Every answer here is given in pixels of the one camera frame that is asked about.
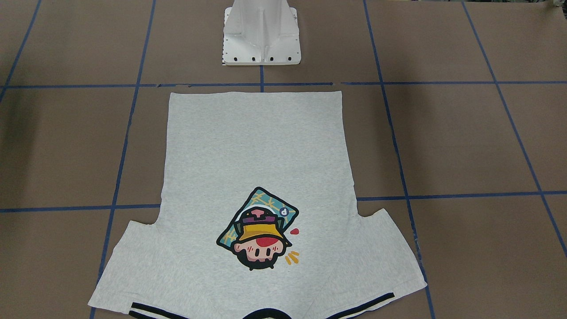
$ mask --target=blue tape line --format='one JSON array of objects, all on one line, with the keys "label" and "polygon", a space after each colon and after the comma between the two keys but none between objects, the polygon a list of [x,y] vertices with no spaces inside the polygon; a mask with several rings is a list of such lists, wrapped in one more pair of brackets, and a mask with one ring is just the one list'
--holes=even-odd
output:
[{"label": "blue tape line", "polygon": [[30,208],[2,208],[0,213],[25,213],[25,212],[54,212],[54,211],[97,211],[111,209],[111,205],[97,206],[66,206],[66,207],[30,207]]},{"label": "blue tape line", "polygon": [[129,204],[129,205],[92,205],[92,206],[0,208],[0,213],[102,211],[102,210],[106,210],[106,209],[137,209],[137,208],[159,208],[159,207],[160,207],[160,204]]},{"label": "blue tape line", "polygon": [[567,81],[498,81],[499,84],[567,84]]},{"label": "blue tape line", "polygon": [[309,86],[309,85],[331,86],[333,85],[333,82],[264,83],[264,86]]},{"label": "blue tape line", "polygon": [[[494,81],[397,81],[397,82],[341,82],[345,85],[479,85]],[[498,81],[499,84],[567,84],[567,81]]]},{"label": "blue tape line", "polygon": [[[386,87],[384,86],[384,79],[382,77],[382,70],[380,68],[380,60],[378,59],[378,51],[376,49],[376,44],[374,43],[374,33],[372,31],[372,25],[370,23],[370,16],[368,14],[368,6],[366,4],[366,0],[362,0],[362,2],[364,4],[364,12],[366,14],[366,23],[368,25],[368,31],[370,33],[370,40],[372,42],[372,50],[374,51],[374,60],[376,62],[376,69],[378,71],[378,79],[380,80],[380,88],[382,89],[382,97],[384,98],[384,106],[386,108],[386,115],[388,117],[388,124],[390,125],[390,130],[392,132],[393,147],[394,147],[394,151],[396,152],[397,164],[398,164],[398,167],[400,169],[401,184],[404,188],[404,198],[405,198],[406,206],[408,207],[409,221],[411,223],[412,231],[413,231],[413,240],[414,240],[415,245],[416,245],[416,252],[417,252],[417,259],[418,259],[417,261],[418,261],[421,273],[423,274],[424,280],[427,282],[428,281],[427,275],[425,273],[425,267],[423,265],[422,256],[421,256],[421,249],[420,249],[418,236],[417,236],[416,223],[415,223],[414,218],[413,218],[412,205],[411,205],[411,202],[410,202],[410,199],[409,199],[408,188],[407,188],[407,185],[406,185],[406,182],[405,182],[404,169],[403,169],[402,164],[401,164],[400,151],[399,151],[398,146],[397,146],[396,133],[394,131],[392,116],[390,114],[390,106],[388,104],[388,98],[386,96]],[[435,310],[433,308],[433,301],[431,299],[431,293],[429,291],[429,285],[427,285],[425,287],[425,294],[426,294],[427,300],[428,300],[429,313],[431,315],[431,319],[435,319]]]},{"label": "blue tape line", "polygon": [[24,46],[26,45],[26,42],[28,41],[29,33],[32,31],[33,24],[35,23],[35,19],[37,17],[37,12],[39,11],[40,6],[41,6],[41,0],[38,0],[37,4],[36,4],[36,8],[33,11],[32,19],[29,22],[28,30],[26,30],[26,34],[24,35],[24,39],[22,40],[22,44],[20,45],[20,48],[18,49],[18,52],[16,53],[16,57],[14,58],[14,63],[12,63],[12,68],[10,69],[10,72],[8,73],[8,77],[6,78],[6,83],[4,84],[2,91],[0,91],[0,102],[4,98],[4,95],[6,94],[6,90],[8,89],[8,85],[10,84],[10,80],[12,80],[12,76],[14,75],[14,71],[16,70],[16,66],[18,65],[18,61],[20,60],[20,56],[22,56],[22,51],[24,51]]},{"label": "blue tape line", "polygon": [[[543,191],[545,195],[567,195],[567,191]],[[508,196],[534,196],[540,192],[497,192],[497,193],[470,193],[470,194],[438,194],[438,195],[409,195],[410,199],[447,199],[447,198],[483,198]],[[378,202],[384,200],[403,200],[405,196],[370,196],[357,197],[358,202]],[[123,205],[92,205],[92,206],[60,206],[60,207],[28,207],[28,208],[0,208],[0,213],[21,212],[53,212],[53,211],[96,211],[105,209],[138,209],[159,208],[160,204],[123,204]]]},{"label": "blue tape line", "polygon": [[109,87],[136,87],[135,84],[78,84],[78,85],[10,85],[8,89],[96,89]]},{"label": "blue tape line", "polygon": [[401,200],[405,199],[405,196],[378,196],[378,197],[357,197],[356,200],[359,202],[377,202],[380,200]]},{"label": "blue tape line", "polygon": [[[130,116],[128,117],[128,126],[126,127],[126,135],[124,136],[124,146],[122,147],[122,156],[120,158],[118,175],[116,177],[116,188],[115,188],[115,191],[114,191],[114,196],[112,198],[112,205],[113,206],[116,205],[116,202],[118,201],[118,192],[120,190],[120,181],[121,181],[121,178],[122,178],[122,170],[124,169],[124,161],[126,159],[126,150],[128,149],[128,134],[130,133],[130,126],[132,125],[132,116],[134,115],[134,111],[136,110],[136,101],[138,99],[139,85],[140,85],[140,82],[142,80],[143,65],[144,65],[144,60],[146,58],[147,45],[148,45],[148,42],[150,41],[151,25],[152,25],[152,21],[154,20],[155,1],[156,0],[153,0],[152,3],[151,3],[150,19],[149,19],[149,22],[148,22],[148,25],[147,25],[146,39],[144,41],[143,50],[142,50],[142,57],[140,59],[140,66],[139,66],[139,69],[138,69],[138,78],[136,80],[136,89],[134,90],[134,97],[132,98],[132,106],[130,107]],[[97,277],[97,280],[96,280],[97,284],[98,284],[100,278],[102,277],[102,274],[103,274],[103,271],[104,271],[104,262],[106,261],[106,255],[107,255],[107,251],[108,251],[108,242],[110,240],[110,235],[111,235],[111,231],[112,231],[112,223],[114,221],[115,210],[116,210],[115,208],[112,208],[110,210],[110,214],[108,216],[108,225],[107,225],[106,235],[104,236],[103,252],[102,252],[102,256],[100,257],[99,273],[98,273],[98,277]],[[94,319],[95,312],[96,312],[96,309],[92,308],[91,314],[90,314],[90,319]]]},{"label": "blue tape line", "polygon": [[533,196],[539,192],[502,192],[502,193],[476,193],[476,194],[441,194],[441,195],[412,195],[410,199],[445,199],[445,198],[482,198],[482,197],[508,197]]},{"label": "blue tape line", "polygon": [[[498,81],[499,84],[567,84],[567,81]],[[341,82],[345,85],[480,85],[494,84],[494,81],[399,81],[399,82]],[[175,86],[331,86],[333,82],[288,82],[288,83],[144,83],[139,87],[175,87]],[[78,84],[78,85],[8,85],[0,90],[10,89],[90,89],[109,87],[136,87],[136,84]]]},{"label": "blue tape line", "polygon": [[567,191],[544,191],[545,195],[567,195]]},{"label": "blue tape line", "polygon": [[260,65],[260,92],[264,92],[264,66]]},{"label": "blue tape line", "polygon": [[506,103],[506,99],[504,98],[504,95],[502,94],[502,90],[500,89],[500,85],[498,84],[498,81],[496,81],[496,76],[494,75],[494,70],[492,69],[492,66],[490,65],[490,61],[488,61],[488,56],[486,55],[486,51],[484,51],[484,47],[483,47],[483,44],[480,41],[479,34],[476,32],[475,25],[472,23],[471,15],[468,13],[467,6],[465,5],[464,2],[461,2],[461,5],[463,6],[464,12],[467,15],[468,22],[471,25],[472,32],[475,34],[476,41],[478,42],[478,44],[480,46],[480,50],[483,53],[484,60],[486,61],[486,65],[488,66],[488,70],[490,71],[490,75],[492,75],[492,78],[494,80],[494,84],[496,85],[496,89],[498,90],[498,94],[500,96],[500,99],[502,100],[502,105],[504,105],[504,110],[506,111],[508,119],[510,120],[510,125],[512,126],[512,129],[514,130],[514,134],[516,135],[516,139],[518,140],[518,143],[520,144],[520,148],[522,149],[522,153],[524,154],[524,158],[526,159],[526,163],[528,164],[528,168],[530,169],[530,172],[532,174],[532,177],[534,179],[536,187],[538,188],[539,195],[541,196],[541,200],[543,201],[543,205],[545,206],[545,210],[547,211],[547,215],[549,216],[549,219],[551,220],[551,224],[553,226],[553,229],[555,230],[555,234],[557,235],[557,239],[559,240],[561,248],[563,248],[563,253],[564,253],[565,257],[567,257],[567,247],[565,246],[565,242],[563,241],[563,237],[561,236],[561,232],[559,231],[559,227],[557,226],[557,223],[555,222],[555,218],[553,217],[551,209],[549,209],[549,205],[547,203],[547,200],[545,199],[544,192],[541,189],[541,185],[538,181],[538,177],[535,174],[535,170],[534,170],[534,168],[531,164],[530,158],[528,157],[528,153],[526,151],[526,148],[524,147],[524,143],[522,142],[522,139],[520,138],[520,134],[518,132],[518,129],[516,128],[516,124],[514,123],[514,119],[512,118],[512,114],[510,113],[510,110],[508,109],[508,104]]}]

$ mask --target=yellow dash mark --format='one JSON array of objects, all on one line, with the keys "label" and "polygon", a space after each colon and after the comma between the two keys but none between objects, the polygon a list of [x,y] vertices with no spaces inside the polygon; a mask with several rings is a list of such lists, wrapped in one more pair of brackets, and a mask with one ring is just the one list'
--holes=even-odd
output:
[{"label": "yellow dash mark", "polygon": [[294,263],[299,263],[299,259],[297,259],[296,256],[293,256],[292,254],[288,254],[288,256],[289,256],[289,258],[291,258],[291,260],[292,260]]}]

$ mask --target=t-shirt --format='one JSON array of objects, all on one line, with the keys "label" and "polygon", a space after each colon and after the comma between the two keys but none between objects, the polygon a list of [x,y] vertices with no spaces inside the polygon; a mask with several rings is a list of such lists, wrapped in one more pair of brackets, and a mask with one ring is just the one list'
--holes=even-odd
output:
[{"label": "t-shirt", "polygon": [[340,92],[172,93],[159,217],[130,222],[89,305],[348,318],[425,286],[388,213],[357,213]]}]

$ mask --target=red nose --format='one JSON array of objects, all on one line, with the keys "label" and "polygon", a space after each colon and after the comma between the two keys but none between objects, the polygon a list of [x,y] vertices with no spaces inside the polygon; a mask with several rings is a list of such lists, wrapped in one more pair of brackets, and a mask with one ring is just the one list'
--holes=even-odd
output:
[{"label": "red nose", "polygon": [[260,247],[272,246],[272,245],[275,244],[276,242],[278,242],[278,239],[277,239],[277,238],[273,238],[273,237],[262,237],[262,238],[257,238],[257,239],[256,239],[256,243],[257,243],[258,246],[260,246]]}]

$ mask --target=printed graphic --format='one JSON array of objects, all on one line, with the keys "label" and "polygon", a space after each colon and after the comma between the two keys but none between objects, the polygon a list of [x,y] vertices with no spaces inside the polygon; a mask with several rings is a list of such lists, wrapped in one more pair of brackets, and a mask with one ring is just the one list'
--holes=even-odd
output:
[{"label": "printed graphic", "polygon": [[[244,206],[218,237],[217,244],[236,255],[250,270],[274,268],[279,256],[283,256],[291,242],[285,232],[299,211],[278,197],[256,187]],[[299,234],[297,228],[292,234]],[[299,263],[299,253],[292,251],[285,259]]]}]

